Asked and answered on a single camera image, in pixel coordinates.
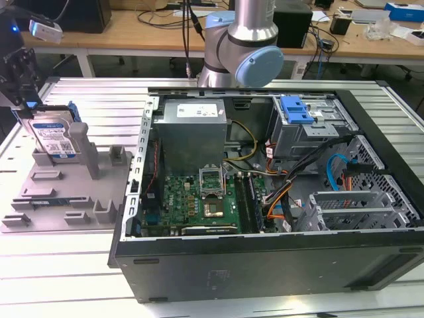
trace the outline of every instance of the green motherboard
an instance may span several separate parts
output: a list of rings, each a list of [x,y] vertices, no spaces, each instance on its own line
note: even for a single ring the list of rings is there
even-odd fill
[[[181,229],[183,227],[235,227],[242,233],[239,205],[237,203],[235,178],[227,176],[225,195],[201,194],[199,175],[167,176],[164,185],[164,202],[160,218],[154,225],[146,228],[162,231],[164,228]],[[264,180],[261,176],[252,179],[254,190],[260,204],[266,195]],[[203,189],[216,189],[221,186],[216,176],[203,176]]]

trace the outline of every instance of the floor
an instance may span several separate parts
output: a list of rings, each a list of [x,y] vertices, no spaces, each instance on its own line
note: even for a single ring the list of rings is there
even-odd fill
[[[37,59],[40,69],[46,78],[48,76],[81,76],[80,67],[76,59],[71,60],[56,71],[52,71],[52,68],[60,61],[59,55],[39,54]],[[134,73],[130,58],[127,56],[124,57],[125,65],[120,65],[119,58],[116,56],[91,57],[97,77],[184,78],[186,76],[186,65],[183,58],[176,58],[174,60],[175,67],[173,69],[170,68],[169,58],[138,57],[137,59],[138,72]],[[202,65],[202,59],[191,59],[191,67],[194,74],[201,71]],[[293,62],[286,62],[278,78],[290,78],[292,68]],[[305,78],[315,79],[317,70],[318,63],[315,63]],[[417,110],[420,101],[424,98],[424,68],[413,68],[416,72],[411,73],[413,78],[409,81],[405,80],[405,72],[397,66],[378,66],[367,79],[360,76],[361,70],[361,67],[357,64],[347,64],[345,66],[341,64],[329,64],[323,74],[322,80],[384,80],[415,110]],[[424,102],[417,112],[424,117]],[[2,122],[0,126],[0,142],[2,142],[5,135],[13,127],[15,119],[11,116],[8,109],[2,109],[1,107],[0,119]]]

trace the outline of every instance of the yellow wire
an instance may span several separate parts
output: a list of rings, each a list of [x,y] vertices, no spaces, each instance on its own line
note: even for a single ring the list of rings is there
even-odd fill
[[[249,159],[256,152],[256,147],[257,147],[258,141],[253,136],[252,132],[246,126],[244,126],[242,123],[240,123],[239,121],[234,121],[234,122],[236,124],[240,125],[241,127],[243,127],[246,130],[246,132],[252,137],[252,140],[253,140],[253,143],[254,143],[254,147],[252,149],[252,152],[250,154],[247,154],[246,156],[234,157],[234,158],[224,158],[223,159],[224,161],[241,161],[241,160]]]

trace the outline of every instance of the blue box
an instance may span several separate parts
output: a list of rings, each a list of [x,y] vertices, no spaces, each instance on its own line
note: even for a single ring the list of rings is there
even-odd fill
[[[386,3],[384,10],[390,11],[390,20],[420,23],[424,21],[424,7],[422,5],[407,5],[407,7],[400,7],[395,3]]]

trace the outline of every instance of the blue drive latch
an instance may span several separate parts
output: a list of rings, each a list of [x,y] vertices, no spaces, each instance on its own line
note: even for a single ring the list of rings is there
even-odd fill
[[[313,117],[307,112],[307,106],[299,96],[281,96],[281,109],[289,124],[312,124]]]

